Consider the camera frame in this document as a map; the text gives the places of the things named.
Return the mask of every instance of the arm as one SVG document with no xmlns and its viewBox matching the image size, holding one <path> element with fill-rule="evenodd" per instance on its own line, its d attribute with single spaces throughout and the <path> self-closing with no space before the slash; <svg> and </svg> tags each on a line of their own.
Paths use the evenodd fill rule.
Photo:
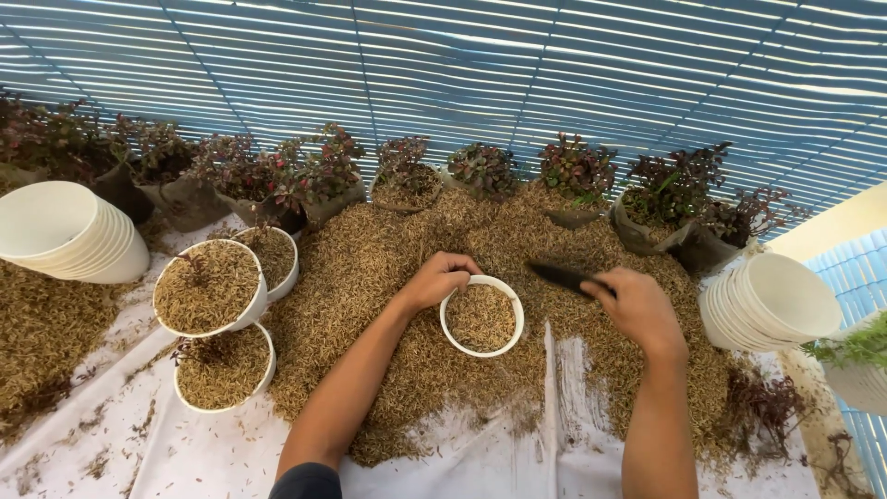
<svg viewBox="0 0 887 499">
<path fill-rule="evenodd" d="M 481 270 L 470 257 L 443 252 L 422 266 L 311 392 L 280 452 L 277 479 L 301 463 L 339 470 L 407 324 L 419 310 L 464 289 L 472 273 Z"/>
<path fill-rule="evenodd" d="M 699 497 L 687 413 L 687 342 L 671 302 L 647 275 L 623 268 L 597 276 L 618 299 L 591 282 L 592 293 L 644 352 L 644 374 L 634 401 L 622 459 L 625 499 Z"/>
</svg>

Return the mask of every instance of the slatted blind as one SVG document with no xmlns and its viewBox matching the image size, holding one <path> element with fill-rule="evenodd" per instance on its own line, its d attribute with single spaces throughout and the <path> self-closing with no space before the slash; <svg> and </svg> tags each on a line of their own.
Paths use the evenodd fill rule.
<svg viewBox="0 0 887 499">
<path fill-rule="evenodd" d="M 883 0 L 3 0 L 0 21 L 6 90 L 195 134 L 338 121 L 370 150 L 427 134 L 437 162 L 509 147 L 528 176 L 558 131 L 618 148 L 619 177 L 730 140 L 719 194 L 817 212 L 887 180 Z"/>
<path fill-rule="evenodd" d="M 887 227 L 839 244 L 807 260 L 805 265 L 835 292 L 844 311 L 842 329 L 887 306 Z M 838 406 L 856 441 L 872 488 L 880 499 L 887 498 L 885 418 L 850 408 L 840 399 Z"/>
</svg>

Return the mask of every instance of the black knife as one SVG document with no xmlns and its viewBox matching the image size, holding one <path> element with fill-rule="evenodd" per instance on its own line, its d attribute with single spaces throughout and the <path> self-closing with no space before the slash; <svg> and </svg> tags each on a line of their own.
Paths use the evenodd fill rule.
<svg viewBox="0 0 887 499">
<path fill-rule="evenodd" d="M 568 268 L 559 267 L 557 265 L 551 265 L 541 260 L 527 260 L 525 265 L 542 279 L 551 282 L 552 284 L 557 284 L 562 288 L 569 289 L 584 297 L 594 298 L 592 295 L 582 291 L 582 288 L 579 286 L 582 281 L 591 281 L 609 291 L 609 293 L 613 295 L 613 298 L 616 297 L 616 292 L 604 281 L 595 279 L 594 277 L 583 273 L 574 272 Z"/>
</svg>

